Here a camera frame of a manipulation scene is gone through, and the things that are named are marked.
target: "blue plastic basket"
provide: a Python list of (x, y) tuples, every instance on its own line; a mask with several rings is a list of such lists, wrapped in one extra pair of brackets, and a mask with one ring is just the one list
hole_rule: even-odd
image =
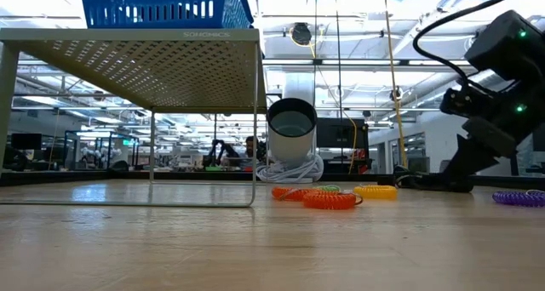
[(83, 0), (88, 28), (250, 28), (248, 0)]

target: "computer screen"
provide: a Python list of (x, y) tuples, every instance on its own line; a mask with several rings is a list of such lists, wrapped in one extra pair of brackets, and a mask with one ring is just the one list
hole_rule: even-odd
[(41, 150), (42, 134), (11, 134), (11, 147), (16, 150)]
[(542, 123), (532, 135), (534, 151), (545, 151), (545, 123)]
[[(358, 128), (356, 148), (367, 147), (367, 130), (365, 120), (353, 120)], [(316, 123), (317, 147), (352, 148), (354, 143), (354, 126), (350, 120), (343, 118), (320, 117)]]

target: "hanging cable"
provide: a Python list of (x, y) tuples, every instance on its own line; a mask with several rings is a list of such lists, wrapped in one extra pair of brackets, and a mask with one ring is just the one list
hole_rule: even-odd
[(468, 8), (468, 9), (464, 9), (464, 10), (460, 10), (458, 12), (455, 12), (454, 14), (449, 14), (449, 15), (445, 16), (442, 19), (436, 20), (434, 23), (424, 27), (420, 32), (418, 32), (416, 34), (416, 36), (415, 36), (415, 38), (413, 39), (413, 42), (412, 42), (413, 48), (415, 49), (415, 51), (418, 54), (420, 54), (420, 55), (422, 55), (424, 57), (428, 57), (431, 60), (436, 60), (436, 61), (442, 63), (443, 65), (448, 66), (449, 68), (454, 70), (458, 75), (460, 75), (460, 78), (462, 79), (462, 87), (463, 88), (466, 88), (467, 86), (471, 85), (471, 86), (474, 86), (476, 89), (478, 89), (479, 91), (481, 91), (484, 94), (493, 93), (493, 91), (490, 91), (489, 89), (484, 88), (480, 84), (478, 84), (478, 83), (472, 81), (471, 79), (469, 79), (468, 75), (459, 66), (453, 64), (452, 62), (450, 62), (450, 61), (448, 61), (448, 60), (446, 60), (444, 58), (438, 57), (435, 54), (431, 54), (428, 51), (421, 48), (418, 41), (424, 35), (429, 33), (431, 30), (433, 30), (433, 29), (435, 29), (435, 28), (437, 28), (439, 26), (442, 26), (443, 24), (446, 24), (448, 22), (456, 20), (456, 19), (458, 19), (458, 18), (460, 18), (460, 17), (462, 17), (464, 15), (471, 14), (471, 13), (473, 13), (475, 11), (479, 11), (481, 9), (488, 8), (488, 7), (490, 7), (492, 5), (495, 5), (495, 4), (497, 4), (499, 2), (502, 2), (502, 1), (505, 1), (505, 0), (489, 0), (489, 1), (486, 1), (484, 3), (479, 4), (477, 6), (474, 6), (474, 7)]
[[(322, 69), (320, 69), (319, 66), (316, 66), (316, 68), (318, 69), (318, 72), (320, 73), (320, 76), (322, 77), (322, 79), (324, 79), (325, 87), (327, 88), (327, 91), (331, 95), (331, 98), (335, 101), (335, 104), (337, 105), (337, 107), (339, 107), (340, 106), (339, 102), (336, 100), (335, 96), (331, 93), (330, 86), (325, 81), (325, 77), (324, 77), (324, 74), (322, 72)], [(354, 151), (356, 150), (356, 141), (358, 140), (358, 126), (356, 125), (356, 122), (354, 122), (354, 120), (352, 120), (352, 118), (350, 116), (348, 116), (348, 114), (345, 111), (343, 111), (343, 110), (341, 110), (341, 111), (348, 118), (348, 120), (350, 120), (350, 122), (354, 126), (354, 138), (353, 138), (353, 145), (352, 145), (352, 159), (350, 160), (350, 169), (348, 170), (348, 173), (350, 174), (350, 173), (352, 173), (352, 167), (354, 165)]]
[(399, 129), (399, 148), (401, 152), (401, 162), (404, 167), (407, 167), (407, 153), (405, 152), (405, 141), (403, 136), (403, 126), (401, 121), (401, 114), (399, 113), (399, 108), (401, 103), (398, 99), (398, 90), (395, 84), (395, 71), (393, 69), (393, 49), (392, 49), (392, 32), (390, 30), (390, 15), (388, 13), (388, 0), (384, 0), (384, 5), (386, 6), (386, 27), (388, 32), (388, 51), (390, 55), (390, 72), (392, 73), (392, 97), (395, 104), (395, 115), (398, 119), (398, 129)]
[[(331, 97), (333, 98), (333, 100), (335, 101), (335, 103), (339, 107), (339, 110), (341, 111), (341, 124), (342, 124), (342, 115), (344, 114), (348, 118), (348, 120), (350, 120), (352, 125), (354, 126), (354, 142), (353, 142), (353, 146), (352, 146), (352, 158), (350, 159), (350, 168), (348, 169), (348, 173), (350, 174), (350, 173), (352, 173), (352, 167), (354, 165), (354, 156), (355, 156), (355, 151), (356, 151), (356, 140), (358, 138), (358, 126), (356, 126), (356, 123), (352, 120), (352, 118), (350, 118), (348, 116), (348, 114), (342, 110), (341, 28), (340, 28), (340, 25), (339, 25), (339, 4), (338, 4), (337, 0), (335, 0), (335, 17), (336, 17), (336, 24), (337, 24), (337, 62), (339, 63), (339, 101), (337, 102), (337, 100), (335, 99), (335, 96), (333, 96), (333, 94), (331, 95)], [(324, 74), (322, 73), (322, 70), (319, 67), (318, 67), (318, 70), (320, 71), (320, 75), (324, 79), (324, 83), (327, 86), (327, 83), (325, 82), (325, 77), (324, 77)], [(344, 154), (342, 154), (342, 148), (341, 148), (341, 162), (342, 162), (342, 157), (343, 156), (344, 156)]]

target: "coiled cable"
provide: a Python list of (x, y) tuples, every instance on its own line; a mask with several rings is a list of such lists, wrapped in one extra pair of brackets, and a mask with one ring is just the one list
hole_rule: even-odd
[(338, 192), (340, 190), (341, 187), (338, 185), (320, 185), (312, 188), (274, 187), (272, 189), (272, 196), (279, 201), (300, 202), (308, 193), (314, 193), (317, 191)]
[(316, 191), (303, 197), (303, 205), (307, 208), (343, 210), (354, 208), (364, 199), (355, 193)]
[(545, 207), (545, 191), (528, 190), (526, 192), (499, 191), (492, 195), (496, 203), (524, 207)]
[(299, 168), (286, 168), (285, 164), (278, 162), (270, 166), (257, 167), (255, 171), (255, 175), (261, 181), (278, 184), (297, 184), (304, 178), (310, 178), (312, 182), (315, 182), (322, 177), (323, 173), (324, 160), (318, 154), (311, 154)]
[(398, 190), (391, 185), (361, 185), (354, 188), (354, 193), (364, 199), (394, 201), (398, 199)]

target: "perforated shelf top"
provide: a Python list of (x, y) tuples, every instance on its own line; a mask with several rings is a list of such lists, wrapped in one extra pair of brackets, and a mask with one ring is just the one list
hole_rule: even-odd
[(257, 30), (0, 29), (0, 41), (163, 113), (267, 109)]

